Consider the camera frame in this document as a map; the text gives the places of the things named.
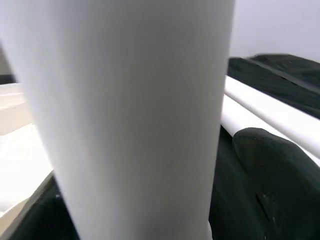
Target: white wall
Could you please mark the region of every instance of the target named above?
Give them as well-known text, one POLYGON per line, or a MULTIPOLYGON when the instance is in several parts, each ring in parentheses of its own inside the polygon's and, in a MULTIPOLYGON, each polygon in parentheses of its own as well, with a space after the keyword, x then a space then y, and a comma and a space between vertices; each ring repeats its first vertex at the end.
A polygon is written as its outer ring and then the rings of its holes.
POLYGON ((230 55, 259 53, 320 62, 320 0, 236 0, 230 55))

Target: white tube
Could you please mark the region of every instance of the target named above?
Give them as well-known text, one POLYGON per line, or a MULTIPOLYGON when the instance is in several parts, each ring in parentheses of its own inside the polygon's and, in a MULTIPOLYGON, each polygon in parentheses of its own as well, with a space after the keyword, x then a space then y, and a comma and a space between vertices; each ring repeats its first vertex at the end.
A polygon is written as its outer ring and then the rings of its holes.
POLYGON ((225 94, 320 158, 320 121, 229 76, 225 94))
MULTIPOLYGON (((254 115, 252 112, 241 106, 236 101, 232 100, 227 95, 223 97, 222 114, 221 114, 221 125, 225 130, 234 136, 236 132, 246 129, 246 128, 260 128, 274 134, 278 137, 287 139, 295 144, 287 136, 283 135, 281 132, 264 122, 262 119, 254 115)), ((305 150, 303 147, 299 146, 318 166, 320 166, 320 160, 305 150)))
POLYGON ((0 36, 83 240, 203 240, 233 0, 2 0, 0 36))

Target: white pipe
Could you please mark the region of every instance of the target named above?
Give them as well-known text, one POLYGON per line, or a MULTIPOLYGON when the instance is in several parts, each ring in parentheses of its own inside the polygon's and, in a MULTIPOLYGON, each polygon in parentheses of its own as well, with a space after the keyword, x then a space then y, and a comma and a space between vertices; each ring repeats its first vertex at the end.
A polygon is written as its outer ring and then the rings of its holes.
POLYGON ((229 76, 225 94, 279 132, 320 158, 320 120, 229 76))
MULTIPOLYGON (((287 136, 283 135, 281 132, 264 122, 262 119, 254 115, 252 112, 241 106, 239 103, 224 95, 222 114, 221 114, 221 125, 226 129, 226 131, 234 136, 236 132, 246 129, 246 128, 261 128, 274 134, 278 137, 287 139, 295 144, 287 136)), ((320 166, 320 160, 305 150, 303 147, 299 146, 318 166, 320 166)))
POLYGON ((204 240, 233 0, 2 0, 83 240, 204 240))

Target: white rod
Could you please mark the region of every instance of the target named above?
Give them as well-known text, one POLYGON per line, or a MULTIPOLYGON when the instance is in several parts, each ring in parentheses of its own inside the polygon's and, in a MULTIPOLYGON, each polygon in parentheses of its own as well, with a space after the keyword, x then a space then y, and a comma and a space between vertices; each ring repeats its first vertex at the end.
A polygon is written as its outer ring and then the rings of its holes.
POLYGON ((229 76, 225 94, 320 159, 320 120, 229 76))
POLYGON ((206 240, 233 0, 2 0, 83 240, 206 240))
MULTIPOLYGON (((239 103, 228 97, 223 96, 223 105, 221 113, 221 125, 225 130, 234 136, 236 132, 246 128, 260 128, 274 134, 278 137, 287 139, 295 144, 290 138, 264 122, 262 119, 254 115, 252 112, 241 106, 239 103)), ((320 166, 320 159, 299 146, 318 166, 320 166)))

